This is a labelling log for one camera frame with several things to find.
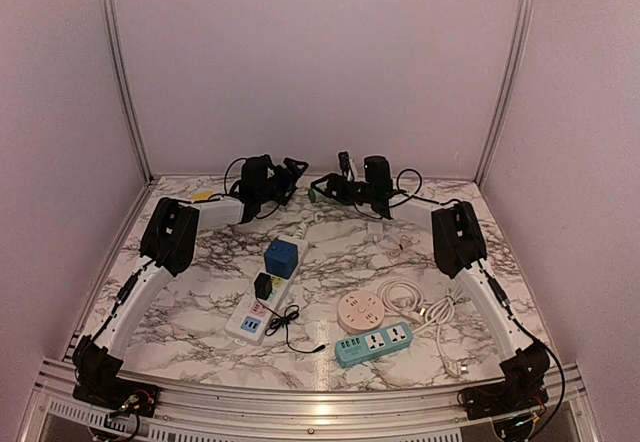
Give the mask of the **green cube plug adapter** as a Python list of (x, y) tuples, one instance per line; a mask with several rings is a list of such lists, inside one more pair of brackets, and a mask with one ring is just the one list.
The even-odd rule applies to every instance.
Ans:
[(310, 188), (308, 190), (308, 197), (309, 197), (310, 202), (314, 203), (314, 204), (322, 203), (322, 202), (325, 201), (325, 196), (321, 192), (319, 192), (319, 191), (317, 191), (316, 189), (313, 189), (313, 188)]

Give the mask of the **white USB charger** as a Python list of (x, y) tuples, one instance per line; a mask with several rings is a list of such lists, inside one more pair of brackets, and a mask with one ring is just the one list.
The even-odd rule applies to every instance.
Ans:
[(368, 222), (366, 231), (366, 241), (378, 243), (384, 238), (384, 226), (381, 222)]

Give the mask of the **blue cube power socket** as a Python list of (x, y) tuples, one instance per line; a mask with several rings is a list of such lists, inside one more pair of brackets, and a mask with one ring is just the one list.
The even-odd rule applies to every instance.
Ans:
[(298, 246), (282, 239), (275, 239), (264, 254), (266, 272), (289, 279), (299, 263)]

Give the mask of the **yellow cube power socket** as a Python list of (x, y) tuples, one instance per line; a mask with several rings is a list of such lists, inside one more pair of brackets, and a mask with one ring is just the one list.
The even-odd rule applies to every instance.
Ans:
[(195, 194), (192, 197), (192, 199), (193, 199), (194, 202), (196, 202), (196, 201), (206, 201), (206, 200), (209, 200), (212, 195), (213, 195), (212, 192), (207, 191), (207, 192), (202, 192), (202, 193)]

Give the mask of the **pink round power socket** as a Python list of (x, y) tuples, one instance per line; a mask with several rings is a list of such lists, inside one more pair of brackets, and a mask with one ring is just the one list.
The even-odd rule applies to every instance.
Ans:
[(337, 321), (348, 334), (362, 334), (381, 326), (385, 317), (382, 300), (367, 290), (344, 295), (337, 304)]

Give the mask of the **white multicolour power strip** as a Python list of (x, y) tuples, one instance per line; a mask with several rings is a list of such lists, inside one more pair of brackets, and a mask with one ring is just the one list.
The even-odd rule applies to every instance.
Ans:
[[(239, 345), (259, 346), (263, 342), (273, 311), (278, 314), (282, 313), (282, 302), (296, 279), (299, 268), (308, 253), (309, 244), (305, 240), (286, 235), (281, 235), (277, 239), (295, 243), (298, 246), (298, 266), (289, 279), (282, 279), (266, 272), (263, 259), (260, 268), (254, 274), (252, 281), (247, 286), (224, 327), (225, 333)], [(266, 300), (257, 299), (255, 295), (254, 282), (261, 275), (268, 275), (271, 278), (271, 293)]]

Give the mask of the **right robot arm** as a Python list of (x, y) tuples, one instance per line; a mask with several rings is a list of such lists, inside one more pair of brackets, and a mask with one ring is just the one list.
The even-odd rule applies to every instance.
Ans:
[(492, 273), (488, 248), (474, 207), (467, 201), (438, 202), (409, 192), (391, 178), (383, 156), (364, 160), (364, 178), (353, 175), (349, 155), (339, 154), (340, 171), (314, 180), (311, 193), (344, 206), (368, 205), (384, 220), (402, 220), (423, 227), (432, 235), (438, 270), (463, 288), (480, 313), (494, 340), (504, 376), (495, 400), (506, 410), (545, 389), (545, 376), (559, 361), (550, 348), (517, 319), (498, 280)]

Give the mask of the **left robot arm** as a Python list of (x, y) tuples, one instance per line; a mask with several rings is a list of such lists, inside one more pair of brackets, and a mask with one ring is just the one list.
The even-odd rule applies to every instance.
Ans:
[(307, 162), (289, 157), (279, 165), (268, 155), (248, 157), (240, 179), (222, 193), (198, 201), (159, 199), (141, 237), (135, 270), (99, 328), (74, 350), (77, 384), (102, 405), (119, 406), (127, 392), (117, 375), (129, 341), (159, 292), (190, 267), (199, 233), (247, 224), (261, 217), (267, 203), (286, 205), (308, 168)]

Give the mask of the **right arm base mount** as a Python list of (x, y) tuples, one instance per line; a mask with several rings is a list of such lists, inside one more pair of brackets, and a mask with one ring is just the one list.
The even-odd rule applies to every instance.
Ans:
[(503, 380), (458, 392), (458, 404), (469, 420), (506, 415), (548, 402), (544, 377), (550, 360), (546, 354), (529, 357), (521, 352), (501, 362), (500, 368)]

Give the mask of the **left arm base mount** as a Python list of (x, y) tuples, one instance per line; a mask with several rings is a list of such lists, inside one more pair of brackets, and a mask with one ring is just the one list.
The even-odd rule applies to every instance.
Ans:
[(136, 382), (119, 376), (123, 361), (112, 357), (104, 350), (86, 351), (73, 359), (77, 369), (76, 384), (72, 396), (112, 412), (133, 412), (141, 417), (154, 416), (159, 396), (159, 387)]

